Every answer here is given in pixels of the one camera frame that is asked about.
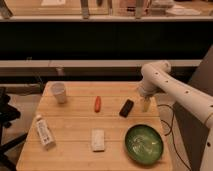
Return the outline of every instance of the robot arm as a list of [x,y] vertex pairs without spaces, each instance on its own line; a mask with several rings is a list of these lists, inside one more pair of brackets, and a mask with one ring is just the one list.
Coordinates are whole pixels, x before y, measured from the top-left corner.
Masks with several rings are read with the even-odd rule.
[[201,164],[201,171],[210,171],[213,169],[213,97],[172,78],[170,71],[168,61],[145,64],[139,93],[146,98],[154,95],[157,87],[161,88],[210,129]]

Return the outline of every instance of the white bottle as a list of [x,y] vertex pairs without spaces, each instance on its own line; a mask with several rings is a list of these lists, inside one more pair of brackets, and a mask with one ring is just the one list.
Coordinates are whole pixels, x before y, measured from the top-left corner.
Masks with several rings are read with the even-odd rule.
[[36,128],[41,140],[41,144],[45,149],[48,150],[49,148],[55,146],[53,136],[50,133],[46,121],[42,118],[41,115],[36,116]]

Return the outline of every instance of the chair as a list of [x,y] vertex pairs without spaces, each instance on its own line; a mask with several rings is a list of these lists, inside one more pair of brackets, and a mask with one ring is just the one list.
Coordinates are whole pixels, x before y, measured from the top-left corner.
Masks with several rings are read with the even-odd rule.
[[24,141],[27,137],[27,133],[2,145],[3,127],[10,127],[10,121],[20,118],[21,116],[21,113],[16,108],[8,105],[9,101],[10,96],[6,94],[6,88],[0,87],[0,162],[11,171],[16,171],[15,164],[12,163],[4,153]]

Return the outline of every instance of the white cup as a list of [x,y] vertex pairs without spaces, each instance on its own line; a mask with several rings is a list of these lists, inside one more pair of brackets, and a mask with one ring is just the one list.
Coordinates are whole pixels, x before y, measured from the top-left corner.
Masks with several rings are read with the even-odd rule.
[[58,103],[67,102],[66,88],[63,83],[54,83],[51,86],[51,91]]

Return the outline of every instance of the bowl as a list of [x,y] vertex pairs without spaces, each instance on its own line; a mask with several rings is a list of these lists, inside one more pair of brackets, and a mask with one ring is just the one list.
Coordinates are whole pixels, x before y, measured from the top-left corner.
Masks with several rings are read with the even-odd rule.
[[143,165],[155,164],[163,154],[163,141],[159,133],[148,125],[135,125],[125,136],[125,147],[134,161]]

